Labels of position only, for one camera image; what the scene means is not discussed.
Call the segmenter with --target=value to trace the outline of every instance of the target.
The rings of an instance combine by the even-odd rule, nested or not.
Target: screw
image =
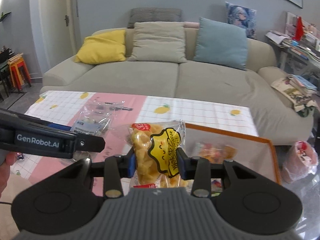
[[[121,192],[117,189],[109,189],[105,194],[108,198],[118,198],[121,196]]]
[[[209,191],[207,191],[206,189],[203,189],[203,188],[199,188],[193,192],[193,195],[196,197],[208,197]]]

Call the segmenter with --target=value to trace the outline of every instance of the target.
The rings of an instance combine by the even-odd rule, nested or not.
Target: red label
[[[133,123],[132,128],[137,128],[138,130],[141,131],[149,131],[151,126],[148,123]]]
[[[133,187],[144,187],[144,188],[156,188],[156,184],[145,184],[145,185],[139,185],[139,186],[133,186]]]

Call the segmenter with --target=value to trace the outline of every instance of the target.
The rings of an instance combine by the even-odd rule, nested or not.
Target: white label
[[[102,127],[100,123],[88,123],[81,120],[76,120],[71,127],[71,132],[84,133],[90,135],[97,135],[97,132]]]

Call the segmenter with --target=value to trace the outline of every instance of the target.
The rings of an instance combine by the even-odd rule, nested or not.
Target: sofa seat
[[[123,61],[95,66],[67,86],[45,86],[48,90],[86,91],[174,97],[178,64]]]
[[[312,114],[300,117],[252,70],[188,61],[179,66],[175,97],[247,106],[259,136],[271,139],[274,145],[307,140],[306,131],[313,124]]]

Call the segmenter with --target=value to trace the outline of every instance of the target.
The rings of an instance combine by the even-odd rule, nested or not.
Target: beige sofa
[[[95,34],[112,31],[101,30]],[[300,117],[291,102],[269,85],[285,73],[276,66],[272,47],[248,39],[247,71],[192,61],[197,29],[185,28],[186,57],[182,64],[124,61],[97,66],[69,58],[44,74],[41,92],[74,90],[186,98],[250,108],[261,137],[275,145],[306,140],[313,116]],[[126,56],[133,46],[133,29],[126,30]]]

